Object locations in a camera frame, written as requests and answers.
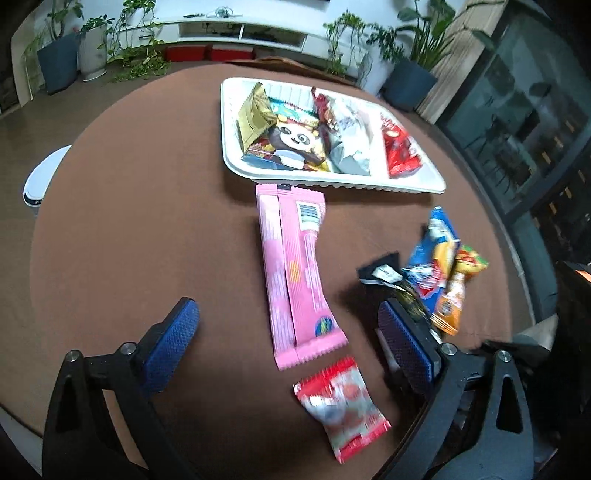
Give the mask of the white plant pot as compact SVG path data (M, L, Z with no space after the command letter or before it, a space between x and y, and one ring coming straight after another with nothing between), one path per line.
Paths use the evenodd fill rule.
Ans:
M80 36L78 68L82 81L93 81L106 73L106 27L94 27Z

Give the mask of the white tv console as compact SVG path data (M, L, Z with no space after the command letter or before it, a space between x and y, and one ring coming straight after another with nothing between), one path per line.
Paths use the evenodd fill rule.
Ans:
M165 45L194 44L225 49L235 52L240 59L286 56L321 69L339 62L346 76L351 77L359 75L359 68L368 56L363 44L346 35L339 38L337 45L332 45L324 28L236 13L225 17L214 12L165 16L156 10L145 17L133 14L121 44L139 46L150 39Z

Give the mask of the red white chocolate snack packet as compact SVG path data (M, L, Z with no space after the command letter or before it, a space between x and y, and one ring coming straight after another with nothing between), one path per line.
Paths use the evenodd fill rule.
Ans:
M346 112L342 109L341 102L321 93L315 87L311 88L311 96L322 134L327 138L341 138L346 120Z

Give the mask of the strawberry white snack packet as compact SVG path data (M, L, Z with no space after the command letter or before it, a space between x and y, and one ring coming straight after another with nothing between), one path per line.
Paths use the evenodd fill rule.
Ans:
M375 405L353 357L294 384L305 411L325 429L339 464L386 434L391 423Z

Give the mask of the pink long snack packet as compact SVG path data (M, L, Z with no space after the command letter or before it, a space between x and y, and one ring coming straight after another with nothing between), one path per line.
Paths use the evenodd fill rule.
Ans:
M325 196L259 184L256 204L274 361L286 370L348 344L325 299L318 270L315 246L325 219Z

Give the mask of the white round stool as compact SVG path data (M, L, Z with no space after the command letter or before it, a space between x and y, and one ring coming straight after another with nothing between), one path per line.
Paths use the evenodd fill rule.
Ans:
M27 207L38 209L41 206L55 172L70 148L66 145L50 153L29 174L22 190Z

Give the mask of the orange small snack packet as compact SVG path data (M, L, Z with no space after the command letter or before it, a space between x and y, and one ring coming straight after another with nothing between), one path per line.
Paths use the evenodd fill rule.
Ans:
M431 322L435 327L448 335L458 334L465 303L466 283L487 269L488 265L489 262L472 247L460 247L446 289L439 297L431 316Z

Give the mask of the black snack packet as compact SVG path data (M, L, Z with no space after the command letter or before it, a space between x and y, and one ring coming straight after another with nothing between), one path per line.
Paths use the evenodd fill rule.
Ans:
M356 270L363 285L383 287L395 297L415 322L430 321L428 310L413 285L404 277L399 252L387 253Z

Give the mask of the red storage box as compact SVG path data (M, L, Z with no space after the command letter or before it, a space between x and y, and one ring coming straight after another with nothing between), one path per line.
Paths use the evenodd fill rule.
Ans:
M205 61L207 47L204 45L170 45L165 49L164 58L171 63Z
M209 47L209 59L215 62L235 62L252 60L254 52L252 46L238 44L212 44Z

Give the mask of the gold snack packet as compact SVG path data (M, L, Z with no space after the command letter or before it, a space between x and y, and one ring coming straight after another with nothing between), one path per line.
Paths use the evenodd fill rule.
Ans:
M277 121L279 119L273 112L266 89L262 83L257 82L242 103L236 120L242 152L246 152L260 136L276 126Z

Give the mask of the blue yellow snack packet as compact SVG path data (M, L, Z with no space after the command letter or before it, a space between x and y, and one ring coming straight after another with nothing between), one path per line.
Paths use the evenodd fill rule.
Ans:
M436 206L427 229L403 268L406 280L414 287L431 316L452 272L460 238L448 214Z

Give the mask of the blue panda snack packet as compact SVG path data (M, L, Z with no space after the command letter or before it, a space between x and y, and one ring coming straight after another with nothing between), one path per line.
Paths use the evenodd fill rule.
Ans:
M314 112L279 99L270 99L277 122L249 146L242 160L266 170L331 172Z

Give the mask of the dark blue plant pot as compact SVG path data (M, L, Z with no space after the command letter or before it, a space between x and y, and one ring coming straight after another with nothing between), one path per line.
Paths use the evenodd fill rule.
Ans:
M410 112L419 106L438 79L409 59L401 60L384 83L382 97L398 110Z
M76 80L78 45L78 35L70 33L37 52L48 95L65 90Z

